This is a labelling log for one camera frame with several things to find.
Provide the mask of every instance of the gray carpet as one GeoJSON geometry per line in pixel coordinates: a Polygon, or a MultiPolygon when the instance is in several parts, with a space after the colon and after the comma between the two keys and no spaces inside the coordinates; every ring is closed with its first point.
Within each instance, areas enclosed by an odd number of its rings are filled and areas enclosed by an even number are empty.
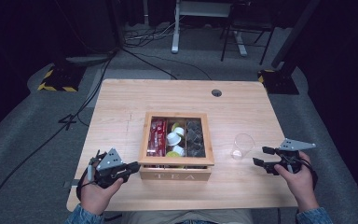
{"type": "MultiPolygon", "coordinates": [[[[228,46],[226,58],[221,63],[223,41],[219,40],[220,30],[210,28],[183,31],[178,54],[171,54],[171,36],[128,50],[182,62],[138,55],[170,71],[178,79],[207,80],[209,76],[213,80],[256,81],[258,70],[271,68],[270,62],[289,33],[290,30],[276,31],[262,66],[258,65],[262,49],[253,47],[247,47],[248,57],[241,57],[236,46],[228,46]]],[[[243,36],[251,40],[250,35],[243,36]]],[[[96,65],[87,69],[79,92],[37,91],[49,67],[50,64],[41,68],[29,79],[32,93],[0,123],[0,184],[20,162],[61,128],[58,120],[75,114],[82,106],[101,68],[96,65]]],[[[117,54],[108,70],[109,76],[113,77],[120,77],[120,73],[126,73],[127,78],[143,77],[139,70],[147,70],[144,78],[167,78],[124,51],[117,54]]],[[[316,194],[333,221],[358,223],[356,183],[307,95],[307,80],[299,70],[293,73],[293,79],[299,95],[269,96],[282,130],[288,138],[317,145],[308,151],[319,175],[316,194]]],[[[86,107],[79,117],[87,124],[92,113],[93,107],[86,107]]],[[[78,119],[76,121],[68,131],[61,131],[35,153],[3,186],[0,191],[0,223],[63,223],[69,216],[66,210],[68,189],[62,184],[74,177],[88,130],[86,125],[78,119]]],[[[276,208],[253,209],[252,212],[256,224],[278,223],[276,208]]],[[[295,223],[295,213],[295,208],[282,208],[282,223],[295,223]]]]}

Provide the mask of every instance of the table surface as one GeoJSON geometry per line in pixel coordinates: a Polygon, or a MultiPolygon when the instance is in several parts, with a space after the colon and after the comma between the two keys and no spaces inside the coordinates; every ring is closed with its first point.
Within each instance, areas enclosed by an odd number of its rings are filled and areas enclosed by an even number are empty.
{"type": "MultiPolygon", "coordinates": [[[[278,147],[284,139],[268,95],[259,82],[106,79],[76,170],[83,174],[90,158],[115,147],[121,159],[138,160],[145,112],[206,113],[214,155],[208,181],[142,180],[139,173],[113,196],[107,211],[194,210],[296,206],[281,176],[268,175],[252,157],[279,161],[261,147],[278,147]],[[212,95],[220,90],[222,95],[212,95]],[[241,161],[229,152],[238,133],[248,133],[255,148],[241,161]]],[[[72,187],[67,208],[79,203],[72,187]]]]}

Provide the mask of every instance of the chair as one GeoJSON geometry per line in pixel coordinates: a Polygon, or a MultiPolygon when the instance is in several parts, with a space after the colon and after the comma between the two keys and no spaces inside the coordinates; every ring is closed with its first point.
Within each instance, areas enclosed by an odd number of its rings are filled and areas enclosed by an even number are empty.
{"type": "Polygon", "coordinates": [[[266,52],[269,47],[269,41],[271,40],[275,29],[272,17],[273,16],[271,15],[268,6],[263,0],[240,0],[234,2],[230,7],[227,24],[224,27],[222,34],[220,35],[220,38],[225,35],[225,45],[223,46],[223,52],[220,61],[222,62],[224,60],[228,34],[230,31],[250,32],[259,34],[254,44],[250,46],[265,48],[260,61],[261,65],[264,61],[264,57],[266,56],[266,52]],[[265,32],[269,32],[267,44],[265,46],[256,45],[255,43],[265,32]]]}

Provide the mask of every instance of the yellow black hazard tape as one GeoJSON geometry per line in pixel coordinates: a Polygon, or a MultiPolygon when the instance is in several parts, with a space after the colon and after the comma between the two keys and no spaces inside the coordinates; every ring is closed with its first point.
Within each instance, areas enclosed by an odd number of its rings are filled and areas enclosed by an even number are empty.
{"type": "Polygon", "coordinates": [[[72,67],[69,69],[55,69],[50,67],[39,87],[39,91],[78,91],[86,67],[72,67]]]}

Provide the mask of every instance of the person's arm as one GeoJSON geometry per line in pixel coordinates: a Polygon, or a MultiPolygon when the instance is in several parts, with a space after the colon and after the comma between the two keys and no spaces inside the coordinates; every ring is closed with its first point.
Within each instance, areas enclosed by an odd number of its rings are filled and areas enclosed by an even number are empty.
{"type": "Polygon", "coordinates": [[[89,184],[88,179],[84,178],[80,204],[77,205],[72,214],[66,219],[65,224],[102,224],[103,211],[107,208],[110,199],[120,189],[122,184],[123,179],[120,178],[107,189],[103,189],[96,184],[89,184]]]}
{"type": "MultiPolygon", "coordinates": [[[[299,152],[300,158],[310,163],[310,157],[299,152]]],[[[287,186],[296,198],[298,204],[297,219],[299,223],[333,223],[324,208],[320,207],[313,191],[312,174],[302,165],[297,174],[292,174],[279,164],[275,170],[286,180],[287,186]]]]}

